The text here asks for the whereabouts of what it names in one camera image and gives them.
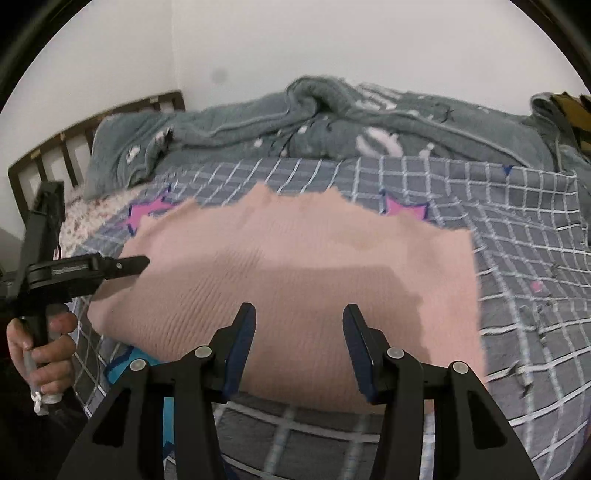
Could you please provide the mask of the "person's left hand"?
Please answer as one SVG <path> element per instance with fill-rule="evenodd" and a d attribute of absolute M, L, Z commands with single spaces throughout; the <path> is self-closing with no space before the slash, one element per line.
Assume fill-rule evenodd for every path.
<path fill-rule="evenodd" d="M 14 318 L 6 329 L 11 360 L 21 377 L 43 395 L 61 394 L 72 386 L 72 358 L 76 344 L 71 338 L 77 317 L 64 311 L 48 317 L 49 331 L 57 338 L 46 345 L 34 346 L 31 335 L 19 319 Z"/>

